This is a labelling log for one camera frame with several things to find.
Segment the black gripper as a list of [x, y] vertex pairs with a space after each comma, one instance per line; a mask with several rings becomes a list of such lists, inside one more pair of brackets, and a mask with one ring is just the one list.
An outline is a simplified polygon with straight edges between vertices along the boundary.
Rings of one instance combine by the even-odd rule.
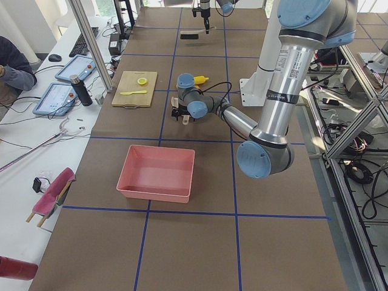
[[171, 116], [176, 118], [176, 120], [178, 120], [180, 116], [183, 116], [186, 119], [190, 119], [191, 117], [189, 111], [187, 110], [187, 107], [182, 105], [179, 105], [177, 107], [172, 106]]
[[192, 7], [192, 14], [195, 18], [197, 14], [204, 18], [205, 33], [209, 33], [210, 2], [198, 2]]

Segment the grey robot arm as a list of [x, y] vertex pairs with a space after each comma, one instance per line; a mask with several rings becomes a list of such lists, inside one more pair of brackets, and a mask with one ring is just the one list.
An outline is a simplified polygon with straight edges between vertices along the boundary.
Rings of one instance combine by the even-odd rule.
[[[235, 8], [235, 5], [238, 1], [230, 1], [230, 0], [216, 0], [216, 3], [219, 5], [221, 9], [221, 13], [218, 12], [223, 17], [228, 17]], [[210, 15], [211, 15], [211, 7], [210, 0], [200, 0], [194, 1], [192, 7], [192, 14], [195, 18], [197, 14], [203, 18], [205, 33], [208, 34], [210, 31]]]
[[214, 113], [243, 136], [237, 161], [245, 175], [265, 178], [285, 171], [294, 160], [286, 132], [313, 54], [353, 41], [357, 6], [357, 1], [280, 1], [273, 6], [281, 47], [258, 121], [225, 98], [205, 96], [189, 73], [178, 76], [174, 108], [194, 119]]

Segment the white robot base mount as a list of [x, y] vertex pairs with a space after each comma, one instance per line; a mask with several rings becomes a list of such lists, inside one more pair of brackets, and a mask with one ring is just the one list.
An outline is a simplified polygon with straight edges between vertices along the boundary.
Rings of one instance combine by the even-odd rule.
[[281, 29], [277, 15], [279, 3], [279, 0], [273, 2], [256, 72], [249, 79], [239, 80], [242, 105], [245, 107], [262, 107], [266, 100], [266, 93], [281, 49], [278, 38]]

